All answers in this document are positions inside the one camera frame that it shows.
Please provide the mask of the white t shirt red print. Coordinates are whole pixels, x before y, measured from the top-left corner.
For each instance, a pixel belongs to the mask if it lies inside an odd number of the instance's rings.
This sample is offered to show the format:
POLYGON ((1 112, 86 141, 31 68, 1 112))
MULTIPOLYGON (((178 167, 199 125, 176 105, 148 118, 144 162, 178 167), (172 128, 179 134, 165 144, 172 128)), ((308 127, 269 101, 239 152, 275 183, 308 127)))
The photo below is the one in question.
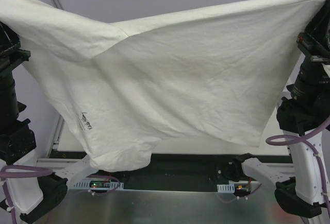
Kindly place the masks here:
POLYGON ((1 0, 25 68, 90 157, 149 165, 159 143, 257 147, 325 0, 249 0, 103 23, 39 0, 1 0))

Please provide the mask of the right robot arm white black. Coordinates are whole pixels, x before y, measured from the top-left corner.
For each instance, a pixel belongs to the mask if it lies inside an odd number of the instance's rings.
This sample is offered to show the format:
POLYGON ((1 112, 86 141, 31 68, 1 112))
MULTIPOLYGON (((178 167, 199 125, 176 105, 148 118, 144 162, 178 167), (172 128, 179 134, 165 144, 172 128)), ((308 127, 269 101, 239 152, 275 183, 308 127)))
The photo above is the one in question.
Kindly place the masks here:
POLYGON ((227 180, 250 177, 274 189, 278 205, 307 223, 320 223, 329 211, 329 179, 322 154, 322 132, 329 130, 329 1, 297 37, 304 60, 295 82, 287 87, 276 119, 281 135, 266 139, 272 146, 286 146, 294 176, 281 174, 252 154, 235 157, 223 172, 227 180))

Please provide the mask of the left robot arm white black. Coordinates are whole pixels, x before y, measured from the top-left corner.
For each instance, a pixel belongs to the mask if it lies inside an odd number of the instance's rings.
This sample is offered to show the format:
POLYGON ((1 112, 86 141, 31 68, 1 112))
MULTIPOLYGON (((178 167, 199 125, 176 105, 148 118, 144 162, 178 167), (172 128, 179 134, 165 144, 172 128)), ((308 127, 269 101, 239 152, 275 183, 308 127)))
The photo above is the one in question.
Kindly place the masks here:
POLYGON ((19 36, 1 23, 1 188, 5 199, 1 208, 11 214, 12 222, 20 218, 34 223, 65 198, 68 189, 91 174, 104 177, 109 165, 90 158, 53 171, 36 167, 36 139, 29 119, 19 121, 26 105, 17 100, 13 70, 28 61, 30 52, 21 49, 19 36))

